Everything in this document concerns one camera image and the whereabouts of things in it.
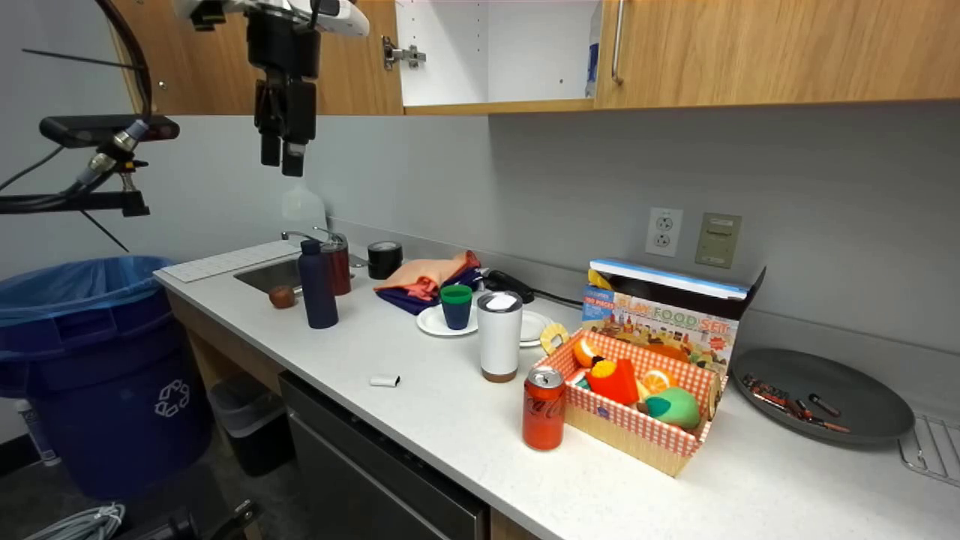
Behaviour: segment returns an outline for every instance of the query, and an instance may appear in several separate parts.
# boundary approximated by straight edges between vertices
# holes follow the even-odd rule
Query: basket
[[[660,370],[667,373],[676,386],[683,386],[696,396],[702,423],[696,432],[683,432],[677,427],[660,423],[635,409],[627,409],[621,402],[611,402],[605,396],[597,396],[586,386],[578,386],[581,370],[572,357],[572,342],[578,336],[588,336],[590,347],[601,357],[618,357],[630,360],[632,373]],[[683,465],[696,457],[696,451],[706,445],[713,418],[716,418],[716,398],[719,398],[719,376],[700,370],[694,363],[677,363],[672,357],[660,357],[653,351],[614,342],[609,336],[578,330],[572,332],[557,351],[539,360],[539,367],[553,367],[564,376],[564,398],[566,398],[566,423],[605,441],[609,446],[618,446],[621,452],[635,457],[638,461],[677,478]]]

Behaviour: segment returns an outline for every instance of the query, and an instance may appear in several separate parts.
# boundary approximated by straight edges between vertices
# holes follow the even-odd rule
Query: sink
[[[276,260],[270,268],[256,268],[245,274],[234,274],[241,282],[270,293],[274,289],[299,289],[299,268],[298,258]]]

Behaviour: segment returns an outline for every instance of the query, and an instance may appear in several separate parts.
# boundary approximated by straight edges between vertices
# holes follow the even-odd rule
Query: gray plate
[[[802,420],[755,398],[750,389],[750,378],[799,398],[799,404],[807,409],[815,420]],[[744,394],[744,398],[775,423],[837,446],[895,446],[916,420],[911,409],[877,378],[802,351],[744,351],[732,367],[732,382]]]

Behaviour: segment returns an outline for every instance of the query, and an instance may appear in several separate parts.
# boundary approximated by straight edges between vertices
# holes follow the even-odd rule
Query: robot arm
[[[179,0],[197,31],[228,11],[245,14],[245,56],[265,69],[256,88],[262,161],[304,177],[304,151],[315,139],[315,79],[321,34],[367,36],[367,14],[348,0]]]

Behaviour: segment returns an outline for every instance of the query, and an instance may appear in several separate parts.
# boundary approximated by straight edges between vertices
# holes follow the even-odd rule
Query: green object
[[[450,330],[466,330],[470,323],[474,291],[468,286],[442,289],[442,308]]]
[[[677,427],[694,432],[700,427],[700,404],[696,396],[683,386],[670,386],[646,398],[646,409],[660,423]]]

